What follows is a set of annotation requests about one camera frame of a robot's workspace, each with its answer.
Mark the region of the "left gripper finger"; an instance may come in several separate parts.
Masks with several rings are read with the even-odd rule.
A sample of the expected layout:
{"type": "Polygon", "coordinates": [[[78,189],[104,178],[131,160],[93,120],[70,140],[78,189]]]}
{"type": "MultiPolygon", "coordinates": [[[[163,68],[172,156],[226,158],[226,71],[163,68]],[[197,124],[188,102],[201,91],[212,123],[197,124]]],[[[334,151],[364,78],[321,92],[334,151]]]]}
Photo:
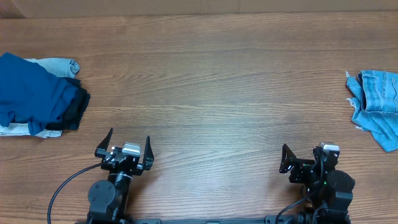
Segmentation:
{"type": "Polygon", "coordinates": [[[143,169],[150,170],[154,162],[154,154],[152,152],[152,148],[150,145],[150,136],[146,138],[146,145],[144,149],[144,157],[143,157],[143,169]]]}
{"type": "Polygon", "coordinates": [[[107,151],[112,134],[113,134],[113,128],[109,130],[106,137],[99,143],[99,145],[96,148],[96,151],[107,151]]]}

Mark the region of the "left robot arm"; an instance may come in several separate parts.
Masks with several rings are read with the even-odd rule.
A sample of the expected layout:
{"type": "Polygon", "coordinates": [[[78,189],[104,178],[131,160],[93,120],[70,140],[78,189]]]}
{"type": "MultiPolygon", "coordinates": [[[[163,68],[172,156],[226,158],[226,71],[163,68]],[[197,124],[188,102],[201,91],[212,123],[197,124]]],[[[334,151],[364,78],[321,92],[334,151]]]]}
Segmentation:
{"type": "Polygon", "coordinates": [[[88,191],[87,223],[134,223],[126,215],[130,184],[134,176],[150,170],[154,163],[149,136],[144,150],[138,144],[126,142],[123,147],[114,146],[108,151],[112,134],[110,129],[95,150],[95,156],[101,159],[100,168],[109,174],[106,180],[95,182],[88,191]]]}

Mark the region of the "light blue denim jeans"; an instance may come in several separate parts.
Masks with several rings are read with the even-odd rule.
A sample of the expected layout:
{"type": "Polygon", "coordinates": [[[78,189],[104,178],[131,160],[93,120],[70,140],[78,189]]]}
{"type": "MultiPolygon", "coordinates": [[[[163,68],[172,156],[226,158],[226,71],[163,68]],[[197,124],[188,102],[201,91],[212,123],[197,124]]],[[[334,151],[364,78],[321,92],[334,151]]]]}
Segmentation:
{"type": "Polygon", "coordinates": [[[353,94],[348,101],[356,128],[370,132],[386,152],[397,150],[397,74],[362,70],[354,77],[347,73],[346,86],[353,94]]]}

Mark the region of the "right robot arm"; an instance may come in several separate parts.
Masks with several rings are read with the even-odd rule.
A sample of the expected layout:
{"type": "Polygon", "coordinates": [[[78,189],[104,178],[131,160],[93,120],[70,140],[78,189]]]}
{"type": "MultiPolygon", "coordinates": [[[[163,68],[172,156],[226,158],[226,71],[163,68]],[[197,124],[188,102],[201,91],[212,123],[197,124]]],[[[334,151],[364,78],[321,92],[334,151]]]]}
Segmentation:
{"type": "Polygon", "coordinates": [[[308,202],[311,206],[293,216],[289,223],[349,224],[348,207],[353,200],[355,180],[335,169],[340,155],[339,146],[322,142],[312,149],[312,154],[313,160],[299,159],[288,145],[282,146],[279,172],[289,173],[291,183],[302,185],[302,199],[282,209],[274,221],[279,223],[286,211],[308,202]]]}

